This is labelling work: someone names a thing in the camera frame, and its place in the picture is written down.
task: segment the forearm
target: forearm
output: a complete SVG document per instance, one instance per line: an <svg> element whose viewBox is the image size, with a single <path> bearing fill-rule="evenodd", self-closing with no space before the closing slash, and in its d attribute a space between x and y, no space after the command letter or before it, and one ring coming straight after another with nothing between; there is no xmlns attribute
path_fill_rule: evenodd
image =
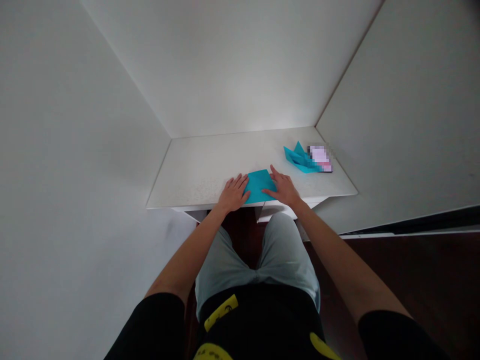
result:
<svg viewBox="0 0 480 360"><path fill-rule="evenodd" d="M330 274L355 323L373 310L410 316L375 272L302 200L292 210Z"/></svg>
<svg viewBox="0 0 480 360"><path fill-rule="evenodd" d="M171 293L187 303L195 278L227 213L219 206L212 209L166 264L145 297Z"/></svg>

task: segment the leg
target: leg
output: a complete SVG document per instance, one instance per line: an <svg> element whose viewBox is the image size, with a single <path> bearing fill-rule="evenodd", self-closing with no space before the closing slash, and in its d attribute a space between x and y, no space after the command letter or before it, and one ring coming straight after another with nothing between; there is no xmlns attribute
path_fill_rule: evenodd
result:
<svg viewBox="0 0 480 360"><path fill-rule="evenodd" d="M266 226L258 264L259 281L290 285L307 292L320 312L320 285L294 221L276 213Z"/></svg>
<svg viewBox="0 0 480 360"><path fill-rule="evenodd" d="M202 305L211 296L235 286L249 284L255 278L256 272L240 259L232 247L229 234L220 227L195 280L197 319Z"/></svg>

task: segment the person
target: person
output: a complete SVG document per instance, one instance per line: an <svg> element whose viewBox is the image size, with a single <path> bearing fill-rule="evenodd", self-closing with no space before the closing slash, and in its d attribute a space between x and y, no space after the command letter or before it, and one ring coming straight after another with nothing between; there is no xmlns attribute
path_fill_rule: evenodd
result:
<svg viewBox="0 0 480 360"><path fill-rule="evenodd" d="M303 225L353 317L369 359L447 359L370 269L270 166L277 192ZM184 312L195 282L200 359L339 359L325 343L320 287L294 221L272 216L257 269L235 253L221 227L248 199L242 174L173 255L105 359L183 359Z"/></svg>

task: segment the black sleeve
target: black sleeve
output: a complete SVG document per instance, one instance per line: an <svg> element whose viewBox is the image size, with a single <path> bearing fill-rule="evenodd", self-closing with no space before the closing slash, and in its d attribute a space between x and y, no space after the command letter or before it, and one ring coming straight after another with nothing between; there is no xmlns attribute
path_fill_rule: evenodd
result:
<svg viewBox="0 0 480 360"><path fill-rule="evenodd" d="M398 312L368 312L358 331L369 360L449 359L415 320Z"/></svg>
<svg viewBox="0 0 480 360"><path fill-rule="evenodd" d="M183 359L185 306L170 293L143 299L105 357L117 359Z"/></svg>

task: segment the brown floor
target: brown floor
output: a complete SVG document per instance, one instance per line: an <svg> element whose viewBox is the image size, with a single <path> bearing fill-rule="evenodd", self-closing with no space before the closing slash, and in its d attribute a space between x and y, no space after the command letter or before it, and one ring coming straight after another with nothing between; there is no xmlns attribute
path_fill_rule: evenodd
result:
<svg viewBox="0 0 480 360"><path fill-rule="evenodd" d="M253 208L229 214L222 224L233 248L251 268L260 258L266 225L256 224ZM480 233L351 239L347 243L452 359L480 359ZM326 342L344 360L366 359L357 328L332 279L312 245L304 245L320 283ZM189 358L195 351L199 326L196 305L192 291L185 318Z"/></svg>

